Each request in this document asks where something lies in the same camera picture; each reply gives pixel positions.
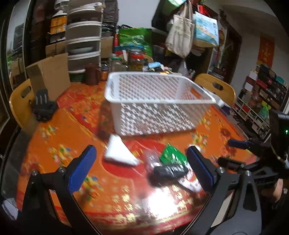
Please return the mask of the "green snack packet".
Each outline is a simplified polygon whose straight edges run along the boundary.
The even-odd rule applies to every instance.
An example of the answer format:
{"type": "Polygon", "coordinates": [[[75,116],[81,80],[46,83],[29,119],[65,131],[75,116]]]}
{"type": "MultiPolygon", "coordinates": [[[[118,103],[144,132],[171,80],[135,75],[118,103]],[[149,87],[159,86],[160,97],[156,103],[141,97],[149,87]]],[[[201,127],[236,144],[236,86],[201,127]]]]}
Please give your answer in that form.
{"type": "Polygon", "coordinates": [[[188,163],[187,157],[181,151],[179,151],[177,148],[170,144],[166,145],[159,159],[163,164],[185,165],[188,163]]]}

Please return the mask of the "dark knitted cloth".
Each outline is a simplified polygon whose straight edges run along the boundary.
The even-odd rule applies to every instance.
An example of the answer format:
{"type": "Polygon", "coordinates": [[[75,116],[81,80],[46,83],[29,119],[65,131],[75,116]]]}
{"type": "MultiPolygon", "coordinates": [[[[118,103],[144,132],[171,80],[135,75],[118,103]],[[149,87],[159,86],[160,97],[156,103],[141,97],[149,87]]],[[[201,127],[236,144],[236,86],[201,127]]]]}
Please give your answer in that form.
{"type": "Polygon", "coordinates": [[[156,166],[148,175],[149,183],[154,186],[171,185],[185,177],[189,169],[183,164],[165,164],[156,166]]]}

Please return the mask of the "white tissue pack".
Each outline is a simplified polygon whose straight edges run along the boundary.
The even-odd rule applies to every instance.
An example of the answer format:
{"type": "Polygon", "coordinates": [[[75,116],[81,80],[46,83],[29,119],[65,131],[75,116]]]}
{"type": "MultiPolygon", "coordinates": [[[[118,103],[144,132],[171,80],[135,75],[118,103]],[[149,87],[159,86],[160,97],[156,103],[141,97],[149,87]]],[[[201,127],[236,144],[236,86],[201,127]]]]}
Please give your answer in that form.
{"type": "Polygon", "coordinates": [[[141,161],[130,152],[118,135],[110,135],[104,158],[108,162],[116,162],[130,166],[138,166],[141,163],[141,161]]]}

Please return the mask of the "white red printed packet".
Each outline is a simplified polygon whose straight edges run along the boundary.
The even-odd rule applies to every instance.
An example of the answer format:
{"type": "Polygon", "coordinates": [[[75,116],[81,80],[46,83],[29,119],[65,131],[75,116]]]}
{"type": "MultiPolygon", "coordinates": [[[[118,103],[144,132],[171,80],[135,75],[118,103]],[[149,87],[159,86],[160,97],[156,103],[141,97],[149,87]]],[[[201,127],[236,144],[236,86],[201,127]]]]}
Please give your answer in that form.
{"type": "Polygon", "coordinates": [[[184,177],[180,178],[178,180],[178,183],[192,192],[201,192],[202,186],[197,179],[195,173],[189,165],[187,165],[186,167],[188,168],[188,173],[184,177]]]}

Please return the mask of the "right wooden chair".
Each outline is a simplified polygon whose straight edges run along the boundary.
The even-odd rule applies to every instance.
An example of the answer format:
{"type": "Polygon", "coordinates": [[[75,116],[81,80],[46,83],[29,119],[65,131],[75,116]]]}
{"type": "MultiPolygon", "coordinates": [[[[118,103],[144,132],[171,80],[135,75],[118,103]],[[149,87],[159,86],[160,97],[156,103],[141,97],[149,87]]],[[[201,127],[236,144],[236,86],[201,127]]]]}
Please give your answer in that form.
{"type": "Polygon", "coordinates": [[[196,76],[195,83],[216,94],[231,108],[234,106],[236,93],[234,88],[226,82],[207,73],[201,73],[196,76]]]}

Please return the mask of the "wooden chair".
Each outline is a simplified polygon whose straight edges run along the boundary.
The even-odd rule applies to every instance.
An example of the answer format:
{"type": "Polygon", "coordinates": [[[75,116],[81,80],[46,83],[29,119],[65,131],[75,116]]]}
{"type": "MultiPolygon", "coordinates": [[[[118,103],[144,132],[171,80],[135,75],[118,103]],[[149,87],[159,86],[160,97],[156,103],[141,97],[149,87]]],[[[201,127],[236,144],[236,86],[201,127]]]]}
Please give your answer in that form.
{"type": "Polygon", "coordinates": [[[236,93],[234,88],[226,82],[207,73],[201,73],[196,76],[195,83],[216,94],[231,108],[234,106],[236,93]]]}
{"type": "Polygon", "coordinates": [[[30,79],[21,83],[11,93],[9,105],[13,117],[20,128],[28,136],[32,136],[38,125],[36,116],[33,113],[32,103],[35,100],[35,95],[32,89],[30,79]]]}

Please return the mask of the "low shelf with items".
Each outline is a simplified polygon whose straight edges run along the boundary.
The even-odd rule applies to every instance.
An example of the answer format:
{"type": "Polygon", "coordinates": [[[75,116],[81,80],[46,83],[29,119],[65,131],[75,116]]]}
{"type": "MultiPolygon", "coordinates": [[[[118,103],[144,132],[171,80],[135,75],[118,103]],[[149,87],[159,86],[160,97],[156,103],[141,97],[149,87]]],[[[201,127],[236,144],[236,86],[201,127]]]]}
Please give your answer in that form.
{"type": "Polygon", "coordinates": [[[269,66],[259,65],[246,77],[233,111],[247,126],[249,134],[266,140],[270,135],[269,111],[282,111],[287,102],[285,81],[269,66]]]}

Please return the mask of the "clear plastic bag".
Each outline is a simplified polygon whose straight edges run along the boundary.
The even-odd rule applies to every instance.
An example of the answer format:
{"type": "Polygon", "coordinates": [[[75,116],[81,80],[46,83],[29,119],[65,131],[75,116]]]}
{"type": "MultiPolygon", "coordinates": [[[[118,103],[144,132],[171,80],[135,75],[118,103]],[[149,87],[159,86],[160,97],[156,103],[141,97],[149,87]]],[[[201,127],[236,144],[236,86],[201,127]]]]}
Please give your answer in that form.
{"type": "Polygon", "coordinates": [[[144,158],[145,158],[145,170],[147,173],[152,173],[154,168],[157,166],[162,166],[162,163],[159,159],[161,153],[157,150],[145,150],[144,158]]]}

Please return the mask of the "red floral table cover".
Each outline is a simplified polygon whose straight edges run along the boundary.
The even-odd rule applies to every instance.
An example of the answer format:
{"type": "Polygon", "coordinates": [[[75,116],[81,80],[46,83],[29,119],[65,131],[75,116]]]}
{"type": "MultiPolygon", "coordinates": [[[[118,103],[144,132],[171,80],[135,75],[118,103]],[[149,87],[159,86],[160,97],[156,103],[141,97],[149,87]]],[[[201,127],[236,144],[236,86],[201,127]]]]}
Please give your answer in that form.
{"type": "Polygon", "coordinates": [[[89,219],[106,230],[134,227],[154,232],[173,229],[192,221],[207,194],[190,173],[193,190],[176,183],[153,187],[148,175],[161,163],[163,150],[172,146],[185,153],[195,146],[214,164],[221,156],[245,162],[256,160],[247,150],[227,145],[243,135],[216,107],[211,107],[195,130],[160,135],[119,137],[115,134],[106,84],[72,83],[58,98],[51,121],[36,128],[21,164],[16,204],[23,199],[31,172],[54,172],[78,157],[87,145],[96,147],[96,160],[74,197],[89,219]]]}

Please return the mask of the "white perforated plastic basket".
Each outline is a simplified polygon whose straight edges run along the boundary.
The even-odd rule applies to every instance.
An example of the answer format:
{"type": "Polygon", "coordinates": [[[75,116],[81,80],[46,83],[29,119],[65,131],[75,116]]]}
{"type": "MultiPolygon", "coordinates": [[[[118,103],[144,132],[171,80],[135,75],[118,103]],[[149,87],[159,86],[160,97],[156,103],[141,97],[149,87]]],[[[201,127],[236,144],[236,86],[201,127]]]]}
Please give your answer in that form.
{"type": "Polygon", "coordinates": [[[177,74],[112,72],[104,96],[120,136],[193,130],[212,105],[224,106],[217,95],[177,74]]]}

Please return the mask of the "left wooden chair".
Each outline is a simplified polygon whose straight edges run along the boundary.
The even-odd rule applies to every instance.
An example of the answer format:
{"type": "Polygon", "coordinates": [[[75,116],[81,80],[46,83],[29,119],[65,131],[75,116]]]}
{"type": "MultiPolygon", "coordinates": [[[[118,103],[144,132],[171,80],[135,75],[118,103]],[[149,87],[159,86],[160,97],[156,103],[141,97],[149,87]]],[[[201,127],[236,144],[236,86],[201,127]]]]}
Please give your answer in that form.
{"type": "Polygon", "coordinates": [[[20,128],[28,136],[32,136],[38,125],[36,116],[33,113],[32,103],[35,100],[35,95],[32,89],[30,79],[21,83],[11,93],[9,105],[13,117],[20,128]]]}

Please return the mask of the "light blue printed bag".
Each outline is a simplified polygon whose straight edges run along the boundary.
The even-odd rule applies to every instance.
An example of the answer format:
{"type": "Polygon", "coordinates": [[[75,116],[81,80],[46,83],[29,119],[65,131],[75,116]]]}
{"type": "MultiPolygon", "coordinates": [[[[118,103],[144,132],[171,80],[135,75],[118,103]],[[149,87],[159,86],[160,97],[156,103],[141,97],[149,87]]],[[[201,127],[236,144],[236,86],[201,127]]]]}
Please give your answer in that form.
{"type": "Polygon", "coordinates": [[[219,28],[217,20],[196,12],[194,14],[195,32],[193,43],[200,48],[219,46],[219,28]]]}

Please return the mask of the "beige canvas tote bag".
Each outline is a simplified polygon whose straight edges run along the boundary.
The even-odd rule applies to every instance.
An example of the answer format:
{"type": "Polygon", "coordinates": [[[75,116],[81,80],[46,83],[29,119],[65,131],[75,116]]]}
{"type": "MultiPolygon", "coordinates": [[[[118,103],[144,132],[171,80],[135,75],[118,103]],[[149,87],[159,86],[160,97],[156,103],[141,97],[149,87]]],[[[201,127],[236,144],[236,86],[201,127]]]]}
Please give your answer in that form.
{"type": "Polygon", "coordinates": [[[193,9],[191,1],[186,1],[183,10],[173,16],[166,38],[167,49],[183,59],[186,58],[193,45],[193,34],[193,9]]]}

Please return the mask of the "cardboard box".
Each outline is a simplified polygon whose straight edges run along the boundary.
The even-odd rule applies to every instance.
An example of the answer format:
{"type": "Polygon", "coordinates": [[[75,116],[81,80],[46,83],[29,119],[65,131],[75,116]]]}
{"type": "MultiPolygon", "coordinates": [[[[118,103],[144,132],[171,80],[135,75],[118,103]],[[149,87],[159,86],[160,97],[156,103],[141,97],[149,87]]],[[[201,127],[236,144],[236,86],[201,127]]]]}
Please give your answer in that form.
{"type": "Polygon", "coordinates": [[[68,54],[63,53],[45,58],[26,67],[34,93],[46,89],[49,100],[57,100],[70,85],[68,54]]]}

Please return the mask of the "brown ceramic pitcher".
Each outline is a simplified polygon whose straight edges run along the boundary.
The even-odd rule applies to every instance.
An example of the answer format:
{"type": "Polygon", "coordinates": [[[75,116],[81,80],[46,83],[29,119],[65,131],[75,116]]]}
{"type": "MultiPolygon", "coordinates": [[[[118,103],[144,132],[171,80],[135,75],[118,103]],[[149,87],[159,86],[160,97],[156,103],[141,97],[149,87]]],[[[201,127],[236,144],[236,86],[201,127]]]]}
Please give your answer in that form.
{"type": "Polygon", "coordinates": [[[95,64],[85,66],[85,84],[89,86],[98,85],[100,80],[100,68],[95,64]]]}

